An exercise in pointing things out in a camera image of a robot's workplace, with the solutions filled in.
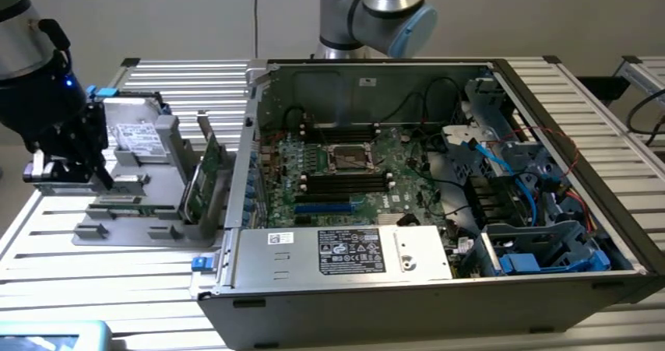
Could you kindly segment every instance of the blue cable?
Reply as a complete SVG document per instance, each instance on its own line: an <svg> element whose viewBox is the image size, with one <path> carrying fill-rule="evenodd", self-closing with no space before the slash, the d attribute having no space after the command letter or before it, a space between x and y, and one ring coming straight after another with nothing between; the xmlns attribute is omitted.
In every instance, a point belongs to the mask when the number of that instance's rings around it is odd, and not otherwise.
<svg viewBox="0 0 665 351"><path fill-rule="evenodd" d="M485 147L482 147L481 145L476 145L476 150L478 150L478 152L485 155L485 157L492 160L493 162L496 162L498 165L504 166L504 168L506 169L506 172L509 172L510 176L514 176L516 173L513 171L513 168L510 167L510 164L508 164L505 162L505 160L501 160L497 156L494 156ZM536 200L533 199L533 195L532 195L532 192L529 191L528 189L528 186L524 184L522 180L520 180L520 178L516 177L516 184L518 185L518 188L520 190L524 192L525 196L528 197L528 201L529 201L529 206L532 207L532 226L536 226L537 224L537 202Z"/></svg>

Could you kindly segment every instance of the motherboard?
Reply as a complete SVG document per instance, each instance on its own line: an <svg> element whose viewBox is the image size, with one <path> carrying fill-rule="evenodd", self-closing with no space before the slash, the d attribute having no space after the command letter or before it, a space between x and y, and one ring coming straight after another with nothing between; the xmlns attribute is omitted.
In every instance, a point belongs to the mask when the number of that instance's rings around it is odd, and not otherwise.
<svg viewBox="0 0 665 351"><path fill-rule="evenodd" d="M406 164L413 128L301 133L262 146L269 227L444 226L441 192Z"/></svg>

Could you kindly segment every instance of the robotic arm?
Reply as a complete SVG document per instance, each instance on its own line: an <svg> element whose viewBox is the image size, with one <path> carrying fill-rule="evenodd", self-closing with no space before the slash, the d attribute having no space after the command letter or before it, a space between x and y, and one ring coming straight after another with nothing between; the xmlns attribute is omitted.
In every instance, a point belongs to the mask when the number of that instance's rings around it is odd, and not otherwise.
<svg viewBox="0 0 665 351"><path fill-rule="evenodd" d="M317 58L367 58L367 47L410 58L437 25L425 0L321 0Z"/></svg>
<svg viewBox="0 0 665 351"><path fill-rule="evenodd" d="M104 106L88 100L72 73L59 23L40 18L31 0L0 0L0 49L0 123L35 154L26 182L92 182L111 189Z"/></svg>

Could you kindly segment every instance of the power supply label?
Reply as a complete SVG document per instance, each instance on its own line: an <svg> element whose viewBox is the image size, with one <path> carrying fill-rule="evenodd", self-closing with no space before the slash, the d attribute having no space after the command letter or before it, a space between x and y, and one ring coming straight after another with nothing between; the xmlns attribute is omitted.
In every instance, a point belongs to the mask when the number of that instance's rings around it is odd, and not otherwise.
<svg viewBox="0 0 665 351"><path fill-rule="evenodd" d="M386 272L378 229L319 230L319 271L327 276Z"/></svg>

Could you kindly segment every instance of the white wall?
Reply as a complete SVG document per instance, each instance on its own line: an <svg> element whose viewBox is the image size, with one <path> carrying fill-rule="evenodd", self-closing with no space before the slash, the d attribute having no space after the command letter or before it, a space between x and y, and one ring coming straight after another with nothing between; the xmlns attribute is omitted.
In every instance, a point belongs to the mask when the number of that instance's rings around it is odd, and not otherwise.
<svg viewBox="0 0 665 351"><path fill-rule="evenodd" d="M108 82L131 56L251 56L251 0L32 2L67 30L86 84ZM577 73L608 73L622 54L665 54L664 2L429 0L440 24L421 55L556 54ZM262 58L301 58L314 51L318 0L259 0L259 17Z"/></svg>

